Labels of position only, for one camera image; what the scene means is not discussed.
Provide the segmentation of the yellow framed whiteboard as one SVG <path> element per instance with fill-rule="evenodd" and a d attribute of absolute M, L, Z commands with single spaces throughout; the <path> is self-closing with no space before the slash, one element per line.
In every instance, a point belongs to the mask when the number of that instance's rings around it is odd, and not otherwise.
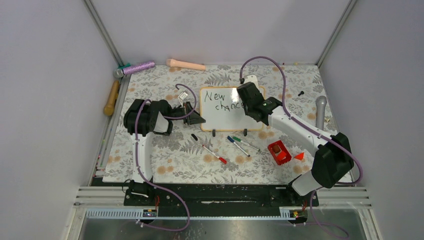
<path fill-rule="evenodd" d="M 242 101 L 235 86 L 203 87 L 198 103 L 200 115 L 205 122 L 203 131 L 260 131 L 263 123 L 245 115 Z"/>

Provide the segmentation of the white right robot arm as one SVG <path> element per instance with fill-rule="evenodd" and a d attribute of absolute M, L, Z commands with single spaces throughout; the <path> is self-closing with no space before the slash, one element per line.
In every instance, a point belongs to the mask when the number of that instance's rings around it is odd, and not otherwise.
<path fill-rule="evenodd" d="M 290 183 L 286 198 L 291 205 L 301 205 L 313 190 L 332 188 L 354 167 L 349 140 L 344 134 L 332 135 L 298 119 L 278 99 L 265 99 L 252 82 L 236 90 L 245 115 L 290 136 L 313 157 L 312 168 Z"/>

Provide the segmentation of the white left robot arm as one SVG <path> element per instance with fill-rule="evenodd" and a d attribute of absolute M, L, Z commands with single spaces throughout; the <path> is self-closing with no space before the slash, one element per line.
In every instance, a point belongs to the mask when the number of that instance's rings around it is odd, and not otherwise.
<path fill-rule="evenodd" d="M 136 99 L 124 114 L 123 125 L 130 135 L 133 147 L 132 180 L 136 183 L 151 181 L 153 138 L 169 136 L 173 121 L 183 120 L 186 125 L 203 124 L 206 120 L 194 110 L 190 102 L 172 107 L 167 100 Z"/>

